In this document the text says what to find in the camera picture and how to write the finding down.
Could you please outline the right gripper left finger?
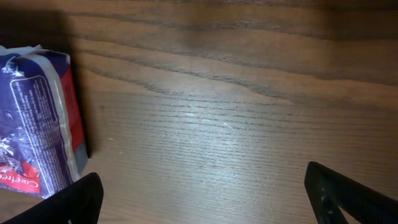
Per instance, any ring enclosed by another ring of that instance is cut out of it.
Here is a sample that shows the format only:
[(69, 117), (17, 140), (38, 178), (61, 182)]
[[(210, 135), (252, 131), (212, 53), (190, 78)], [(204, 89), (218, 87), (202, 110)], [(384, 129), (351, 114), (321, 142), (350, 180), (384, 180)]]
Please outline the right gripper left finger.
[(97, 224), (104, 190), (92, 172), (4, 224)]

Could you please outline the purple square snack packet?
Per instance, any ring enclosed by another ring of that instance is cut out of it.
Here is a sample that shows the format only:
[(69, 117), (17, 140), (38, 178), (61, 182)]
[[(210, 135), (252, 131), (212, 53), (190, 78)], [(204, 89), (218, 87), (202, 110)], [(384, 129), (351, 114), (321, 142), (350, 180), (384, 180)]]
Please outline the purple square snack packet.
[(48, 198), (87, 161), (70, 56), (1, 47), (1, 187)]

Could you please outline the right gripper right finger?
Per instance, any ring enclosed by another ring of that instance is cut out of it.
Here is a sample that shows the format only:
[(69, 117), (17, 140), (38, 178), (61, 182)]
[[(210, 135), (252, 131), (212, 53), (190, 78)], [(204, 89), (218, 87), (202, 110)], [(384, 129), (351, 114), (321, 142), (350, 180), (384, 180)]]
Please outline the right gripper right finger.
[(317, 222), (346, 223), (342, 210), (360, 223), (397, 223), (397, 201), (317, 162), (304, 180)]

